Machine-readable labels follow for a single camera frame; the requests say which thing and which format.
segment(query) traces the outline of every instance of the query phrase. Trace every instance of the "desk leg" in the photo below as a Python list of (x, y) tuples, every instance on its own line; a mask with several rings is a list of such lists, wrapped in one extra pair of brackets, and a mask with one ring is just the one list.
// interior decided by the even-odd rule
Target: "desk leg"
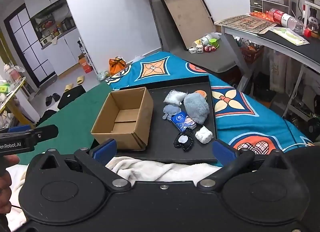
[(232, 35), (226, 34), (224, 32), (224, 27), (221, 27), (221, 39), (224, 42), (224, 44), (228, 47), (229, 51), (233, 54), (233, 59), (243, 75), (238, 85), (238, 90), (242, 92), (246, 88), (251, 78), (252, 70), (250, 70), (250, 68), (247, 65), (247, 62), (244, 60), (244, 57), (241, 53), (240, 48), (237, 45), (236, 40)]
[(300, 73), (299, 73), (299, 76), (298, 76), (296, 85), (295, 85), (295, 87), (294, 87), (294, 89), (293, 89), (293, 91), (292, 91), (292, 94), (291, 94), (291, 96), (290, 96), (289, 102), (288, 102), (288, 104), (287, 104), (287, 106), (286, 106), (286, 108), (285, 108), (285, 110), (284, 110), (283, 115), (282, 115), (283, 118), (287, 115), (287, 112), (288, 112), (288, 110), (289, 110), (289, 106), (291, 105), (292, 100), (293, 100), (293, 99), (295, 98), (295, 96), (296, 96), (296, 93), (297, 93), (297, 90), (298, 90), (298, 87), (299, 87), (299, 84), (300, 84), (300, 82), (301, 82), (301, 78), (302, 78), (302, 75), (303, 75), (305, 69), (306, 69), (306, 66), (305, 66), (304, 64), (301, 64)]
[(11, 100), (6, 105), (8, 109), (13, 113), (13, 115), (21, 122), (23, 125), (30, 125), (32, 129), (34, 129), (34, 124), (30, 122), (25, 116), (20, 112), (18, 107), (14, 104), (14, 101)]

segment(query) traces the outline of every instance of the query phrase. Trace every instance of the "woven basket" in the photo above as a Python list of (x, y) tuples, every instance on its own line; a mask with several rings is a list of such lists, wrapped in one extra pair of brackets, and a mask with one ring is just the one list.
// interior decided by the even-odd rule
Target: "woven basket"
[(256, 61), (259, 57), (262, 56), (264, 46), (259, 48), (257, 51), (247, 50), (245, 47), (241, 47), (240, 49), (241, 49), (241, 53), (244, 57), (244, 60), (248, 64), (252, 64), (254, 61)]

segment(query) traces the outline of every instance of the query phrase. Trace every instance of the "plastic bottle with red label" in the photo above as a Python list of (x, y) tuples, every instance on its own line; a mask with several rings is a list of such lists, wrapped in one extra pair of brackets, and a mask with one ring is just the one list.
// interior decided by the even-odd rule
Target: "plastic bottle with red label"
[(303, 27), (303, 23), (297, 20), (295, 17), (284, 13), (278, 9), (271, 9), (268, 12), (268, 17), (275, 23), (282, 25), (285, 28), (291, 29), (293, 32), (304, 35), (305, 37), (311, 36), (311, 31)]

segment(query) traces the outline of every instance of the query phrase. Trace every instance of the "floor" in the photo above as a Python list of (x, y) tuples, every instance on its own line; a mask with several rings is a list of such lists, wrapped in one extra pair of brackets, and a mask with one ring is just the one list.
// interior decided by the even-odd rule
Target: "floor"
[(52, 99), (51, 105), (47, 107), (45, 105), (45, 98), (47, 96), (52, 95), (53, 93), (57, 93), (58, 95), (62, 96), (66, 85), (73, 83), (73, 87), (75, 87), (77, 85), (77, 78), (80, 76), (84, 76), (84, 82), (82, 83), (82, 86), (86, 91), (89, 91), (90, 89), (94, 88), (99, 84), (99, 81), (97, 80), (94, 71), (86, 74), (82, 68), (77, 68), (65, 77), (58, 78), (46, 89), (40, 90), (38, 94), (30, 102), (30, 104), (35, 108), (38, 114), (42, 116), (43, 113), (55, 103), (55, 101)]

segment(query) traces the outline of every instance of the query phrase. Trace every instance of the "fuzzy gray ball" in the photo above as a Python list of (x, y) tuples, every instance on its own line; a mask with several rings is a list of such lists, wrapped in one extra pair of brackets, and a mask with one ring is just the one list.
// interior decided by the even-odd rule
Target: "fuzzy gray ball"
[(199, 93), (188, 94), (183, 103), (190, 118), (203, 125), (209, 114), (209, 105), (204, 97)]

